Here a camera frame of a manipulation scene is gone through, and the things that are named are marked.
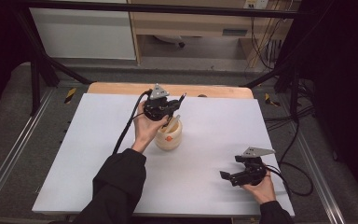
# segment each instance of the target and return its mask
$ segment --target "human hand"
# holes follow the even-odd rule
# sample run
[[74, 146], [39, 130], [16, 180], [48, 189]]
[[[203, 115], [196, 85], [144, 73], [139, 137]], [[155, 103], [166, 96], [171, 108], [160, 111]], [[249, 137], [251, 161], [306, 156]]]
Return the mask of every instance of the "human hand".
[[276, 201], [270, 170], [267, 170], [266, 176], [264, 176], [263, 180], [258, 185], [242, 185], [241, 188], [249, 190], [259, 204]]
[[135, 142], [132, 145], [132, 149], [143, 153], [149, 143], [156, 136], [157, 131], [168, 121], [168, 115], [164, 116], [159, 121], [153, 121], [144, 114], [145, 101], [138, 104], [137, 116], [133, 120], [135, 124]]

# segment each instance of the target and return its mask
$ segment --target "floor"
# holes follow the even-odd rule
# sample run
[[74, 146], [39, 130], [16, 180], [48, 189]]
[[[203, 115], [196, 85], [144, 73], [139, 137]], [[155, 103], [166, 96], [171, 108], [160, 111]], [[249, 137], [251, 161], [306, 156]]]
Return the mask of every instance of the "floor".
[[[185, 37], [184, 41], [185, 47], [180, 48], [148, 36], [141, 64], [63, 61], [84, 77], [113, 82], [239, 86], [268, 71], [261, 63], [255, 68], [248, 66], [237, 39]], [[64, 219], [63, 216], [49, 217], [31, 211], [37, 190], [60, 148], [81, 94], [87, 91], [87, 86], [76, 83], [67, 75], [59, 73], [59, 77], [62, 82], [58, 88], [43, 88], [43, 93], [51, 94], [51, 100], [39, 120], [29, 117], [32, 94], [27, 65], [13, 71], [2, 96], [0, 168], [7, 168], [9, 175], [0, 175], [0, 223], [47, 223]], [[288, 94], [273, 90], [275, 80], [272, 78], [253, 89], [265, 119], [288, 114]], [[305, 80], [302, 86], [311, 86], [311, 83]], [[73, 87], [76, 87], [74, 98], [70, 104], [64, 104], [66, 94]], [[298, 110], [311, 105], [307, 97], [300, 97], [298, 101]], [[30, 136], [25, 142], [16, 142], [28, 121], [36, 121], [37, 125], [28, 130]], [[275, 129], [273, 125], [282, 126]], [[296, 134], [296, 125], [293, 122], [272, 122], [266, 126], [277, 158], [280, 158]], [[13, 155], [14, 147], [19, 147], [19, 155]], [[332, 155], [317, 118], [309, 113], [300, 120], [296, 141], [285, 157], [285, 161], [309, 174], [315, 187], [310, 196], [292, 196], [296, 223], [358, 223], [358, 186], [346, 165], [334, 161]], [[12, 161], [11, 165], [2, 166], [7, 164], [7, 160]], [[294, 191], [310, 189], [305, 175], [289, 166], [281, 169]], [[257, 217], [235, 218], [235, 223], [256, 223], [256, 220]]]

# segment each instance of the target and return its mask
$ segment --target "black jacket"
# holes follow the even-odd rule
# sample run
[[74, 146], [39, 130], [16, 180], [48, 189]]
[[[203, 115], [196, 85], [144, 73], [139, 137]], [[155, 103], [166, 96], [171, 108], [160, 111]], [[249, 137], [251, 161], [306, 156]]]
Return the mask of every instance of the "black jacket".
[[[130, 148], [110, 156], [93, 179], [93, 198], [74, 224], [127, 224], [142, 196], [146, 157]], [[260, 223], [293, 223], [278, 202], [260, 206]], [[54, 221], [50, 224], [64, 224]]]

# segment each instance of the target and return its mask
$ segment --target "aluminum rail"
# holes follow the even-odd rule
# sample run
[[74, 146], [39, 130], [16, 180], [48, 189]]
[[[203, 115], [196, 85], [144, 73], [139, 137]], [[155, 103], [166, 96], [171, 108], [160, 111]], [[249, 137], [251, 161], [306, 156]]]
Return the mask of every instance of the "aluminum rail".
[[2, 166], [0, 168], [0, 191], [2, 187], [5, 185], [11, 171], [13, 170], [13, 167], [15, 166], [17, 160], [19, 159], [22, 150], [25, 148], [28, 139], [31, 137], [34, 128], [36, 127], [43, 113], [45, 112], [45, 109], [47, 108], [50, 98], [54, 92], [55, 92], [55, 88], [50, 88], [45, 92], [41, 100], [41, 106], [36, 111], [35, 115], [33, 115], [28, 119], [27, 124], [23, 128], [16, 143], [13, 145], [5, 161], [2, 163]]
[[[286, 97], [278, 95], [280, 101], [282, 102], [283, 108], [286, 111], [286, 114], [290, 115], [289, 112], [289, 102]], [[291, 122], [292, 129], [296, 131], [296, 125]], [[298, 130], [297, 136], [297, 146], [304, 159], [305, 164], [310, 170], [310, 176], [315, 184], [315, 188], [318, 191], [319, 198], [324, 205], [324, 210], [330, 222], [332, 224], [345, 224], [344, 216], [342, 216], [341, 210], [339, 209], [336, 199], [334, 198], [333, 193], [331, 192], [327, 181], [324, 179], [324, 174], [319, 168], [318, 163], [312, 155], [312, 150], [307, 144], [307, 140], [301, 130]]]
[[263, 18], [283, 18], [283, 19], [309, 19], [310, 16], [311, 17], [316, 16], [315, 12], [264, 10], [264, 9], [248, 9], [248, 8], [231, 8], [231, 7], [191, 7], [191, 6], [173, 6], [173, 5], [95, 3], [95, 2], [47, 1], [47, 0], [17, 0], [14, 3], [22, 7], [95, 10], [95, 11], [154, 12], [154, 13], [263, 17]]

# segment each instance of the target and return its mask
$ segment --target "white tabletop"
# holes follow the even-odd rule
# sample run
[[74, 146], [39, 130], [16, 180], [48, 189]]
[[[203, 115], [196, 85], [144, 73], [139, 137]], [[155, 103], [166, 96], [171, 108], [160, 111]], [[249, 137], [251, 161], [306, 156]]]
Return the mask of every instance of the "white tabletop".
[[[83, 95], [33, 211], [79, 213], [92, 198], [92, 178], [111, 155], [128, 122], [136, 95]], [[178, 99], [170, 96], [169, 100]], [[272, 148], [257, 100], [186, 97], [175, 112], [183, 123], [179, 148], [163, 151], [151, 143], [144, 192], [134, 215], [175, 217], [241, 217], [258, 215], [252, 195], [220, 177], [237, 173], [235, 162], [247, 147]], [[133, 124], [119, 152], [134, 140]], [[278, 167], [274, 155], [263, 162]], [[272, 175], [277, 200], [294, 215], [282, 181]]]

